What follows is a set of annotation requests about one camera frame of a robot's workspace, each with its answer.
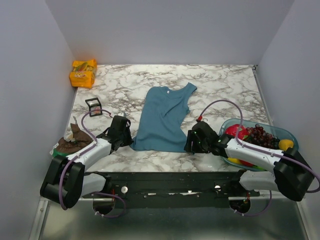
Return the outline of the blue tank top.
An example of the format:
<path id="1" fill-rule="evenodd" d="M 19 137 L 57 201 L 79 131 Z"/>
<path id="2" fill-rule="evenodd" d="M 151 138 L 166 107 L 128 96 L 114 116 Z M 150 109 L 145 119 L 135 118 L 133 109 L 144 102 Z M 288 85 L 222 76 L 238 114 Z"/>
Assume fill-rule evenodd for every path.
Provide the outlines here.
<path id="1" fill-rule="evenodd" d="M 190 112 L 188 100 L 196 90 L 190 82 L 179 90 L 167 86 L 150 88 L 131 149 L 183 153 L 187 136 L 181 125 Z"/>

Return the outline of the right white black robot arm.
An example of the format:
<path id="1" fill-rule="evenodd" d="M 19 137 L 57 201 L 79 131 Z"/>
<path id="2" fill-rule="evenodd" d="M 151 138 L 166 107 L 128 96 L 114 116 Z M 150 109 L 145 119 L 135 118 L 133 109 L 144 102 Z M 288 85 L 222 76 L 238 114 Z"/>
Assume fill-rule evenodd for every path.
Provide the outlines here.
<path id="1" fill-rule="evenodd" d="M 314 179 L 320 177 L 310 168 L 298 150 L 286 151 L 247 143 L 229 134 L 218 135 L 206 122 L 197 122 L 187 133 L 184 147 L 188 153 L 213 154 L 236 158 L 261 167 L 263 171 L 245 172 L 230 183 L 230 191 L 241 196 L 247 190 L 278 191 L 300 202 Z"/>

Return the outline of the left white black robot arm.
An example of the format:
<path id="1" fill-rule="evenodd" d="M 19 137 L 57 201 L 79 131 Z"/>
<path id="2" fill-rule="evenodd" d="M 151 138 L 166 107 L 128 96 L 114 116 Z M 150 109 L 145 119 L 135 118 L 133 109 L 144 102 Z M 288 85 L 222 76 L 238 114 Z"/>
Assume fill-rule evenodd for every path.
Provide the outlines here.
<path id="1" fill-rule="evenodd" d="M 111 177 L 90 173 L 88 169 L 120 147 L 132 144 L 130 126 L 129 119 L 116 115 L 111 126 L 88 146 L 68 156 L 55 156 L 41 185 L 40 196 L 60 204 L 64 210 L 72 208 L 85 195 L 96 193 L 101 198 L 107 197 L 112 193 Z"/>

